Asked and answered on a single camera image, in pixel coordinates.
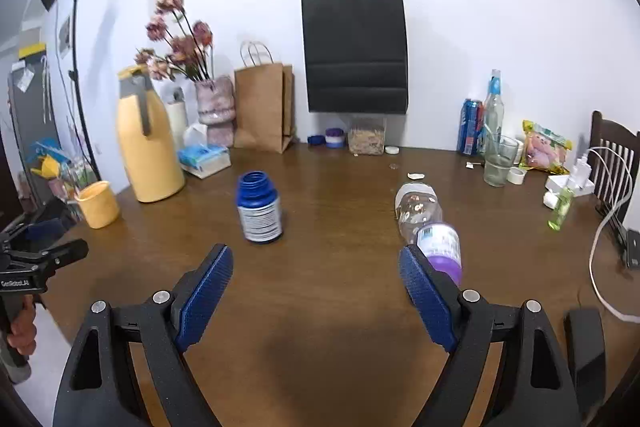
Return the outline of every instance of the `pink vase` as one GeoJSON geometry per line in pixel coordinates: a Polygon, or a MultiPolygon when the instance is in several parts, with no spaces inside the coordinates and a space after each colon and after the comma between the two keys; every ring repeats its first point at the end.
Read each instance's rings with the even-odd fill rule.
{"type": "Polygon", "coordinates": [[[228,75],[196,82],[195,85],[200,123],[216,125],[236,118],[234,86],[228,75]]]}
{"type": "Polygon", "coordinates": [[[231,147],[234,144],[236,101],[228,75],[196,82],[198,120],[207,126],[207,143],[231,147]]]}

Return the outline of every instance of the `plastic water bottle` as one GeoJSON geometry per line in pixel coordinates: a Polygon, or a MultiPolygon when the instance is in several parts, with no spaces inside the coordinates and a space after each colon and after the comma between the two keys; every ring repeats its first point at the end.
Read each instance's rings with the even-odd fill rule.
{"type": "Polygon", "coordinates": [[[268,243],[282,235],[280,198],[266,173],[251,171],[240,176],[236,203],[246,239],[268,243]]]}
{"type": "Polygon", "coordinates": [[[487,152],[489,144],[500,143],[502,134],[502,119],[504,118],[504,103],[500,96],[500,70],[492,70],[489,92],[482,108],[482,147],[487,152]]]}
{"type": "Polygon", "coordinates": [[[442,208],[433,188],[419,182],[402,185],[396,194],[396,219],[402,238],[409,245],[417,245],[434,269],[460,285],[460,239],[442,222],[442,208]]]}

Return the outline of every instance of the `plastic bag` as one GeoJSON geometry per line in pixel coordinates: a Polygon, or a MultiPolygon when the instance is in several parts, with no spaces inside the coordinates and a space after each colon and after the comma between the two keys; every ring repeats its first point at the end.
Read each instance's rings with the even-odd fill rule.
{"type": "Polygon", "coordinates": [[[566,152],[572,149],[571,140],[529,120],[522,121],[522,129],[525,142],[520,168],[539,169],[551,174],[569,174],[564,168],[564,161],[566,152]]]}

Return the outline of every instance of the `clear container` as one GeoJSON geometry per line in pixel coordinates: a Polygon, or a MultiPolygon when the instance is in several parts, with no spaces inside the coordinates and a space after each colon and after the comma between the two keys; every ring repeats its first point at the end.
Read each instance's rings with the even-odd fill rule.
{"type": "Polygon", "coordinates": [[[418,230],[442,221],[442,209],[433,188],[426,183],[405,183],[396,194],[398,230],[408,245],[417,241],[418,230]]]}
{"type": "Polygon", "coordinates": [[[492,187],[504,187],[509,169],[518,152],[518,142],[507,136],[488,140],[484,150],[484,181],[492,187]]]}
{"type": "Polygon", "coordinates": [[[380,156],[385,152],[386,118],[354,120],[349,130],[349,150],[353,154],[380,156]]]}

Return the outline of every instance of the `bottle label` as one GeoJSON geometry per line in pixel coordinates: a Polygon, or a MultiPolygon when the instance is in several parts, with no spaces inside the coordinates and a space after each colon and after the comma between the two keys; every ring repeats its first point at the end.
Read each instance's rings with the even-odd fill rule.
{"type": "Polygon", "coordinates": [[[427,258],[434,255],[449,257],[462,266],[460,240],[449,225],[436,223],[423,227],[418,232],[416,244],[427,258]]]}
{"type": "Polygon", "coordinates": [[[249,241],[264,243],[275,239],[282,233],[280,198],[260,208],[238,206],[240,224],[244,237],[249,241]]]}

